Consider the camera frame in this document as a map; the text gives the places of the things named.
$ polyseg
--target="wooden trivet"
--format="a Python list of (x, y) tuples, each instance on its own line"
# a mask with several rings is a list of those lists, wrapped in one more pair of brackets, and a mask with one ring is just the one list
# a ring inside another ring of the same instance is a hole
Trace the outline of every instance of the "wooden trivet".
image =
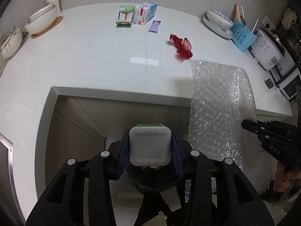
[(43, 35), (44, 33), (46, 33), (47, 31), (49, 31), (50, 29), (52, 29), (53, 27), (55, 27), (59, 22), (61, 22), (63, 20), (63, 17), (62, 16), (58, 16), (55, 18), (53, 24), (46, 30), (44, 30), (43, 32), (41, 32), (40, 34), (32, 34), (31, 35), (31, 38), (34, 39), (34, 38), (37, 38), (39, 37), (40, 35)]

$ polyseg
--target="red net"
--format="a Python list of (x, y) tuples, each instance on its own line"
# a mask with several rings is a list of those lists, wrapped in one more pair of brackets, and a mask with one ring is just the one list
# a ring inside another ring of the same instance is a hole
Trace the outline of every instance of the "red net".
[(176, 35), (171, 34), (170, 41), (174, 43), (177, 49), (176, 58), (178, 61), (183, 62), (192, 57), (191, 44), (187, 38), (181, 39)]

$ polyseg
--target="white rice cooker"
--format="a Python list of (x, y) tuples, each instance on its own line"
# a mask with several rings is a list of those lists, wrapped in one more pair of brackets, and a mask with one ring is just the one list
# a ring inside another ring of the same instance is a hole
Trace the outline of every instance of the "white rice cooker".
[(277, 35), (266, 29), (259, 29), (256, 35), (252, 54), (265, 70), (270, 70), (284, 57), (284, 46)]

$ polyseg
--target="transparent plastic sheet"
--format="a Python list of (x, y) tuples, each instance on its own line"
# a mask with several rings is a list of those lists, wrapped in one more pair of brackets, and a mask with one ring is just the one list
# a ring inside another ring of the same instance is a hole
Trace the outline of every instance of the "transparent plastic sheet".
[[(249, 78), (236, 66), (197, 60), (192, 65), (189, 137), (193, 149), (210, 159), (231, 157), (244, 173), (258, 161), (257, 136), (243, 130), (241, 121), (256, 121), (255, 101)], [(186, 199), (189, 182), (186, 183)], [(212, 190), (216, 190), (215, 180)]]

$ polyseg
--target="purple packet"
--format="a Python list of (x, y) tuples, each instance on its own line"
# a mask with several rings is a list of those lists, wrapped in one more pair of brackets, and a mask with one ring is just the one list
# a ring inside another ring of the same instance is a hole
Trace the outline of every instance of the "purple packet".
[(150, 32), (158, 32), (158, 27), (159, 27), (159, 24), (161, 23), (161, 21), (157, 21), (157, 20), (154, 20), (153, 21), (153, 24), (151, 25), (150, 29), (148, 31)]

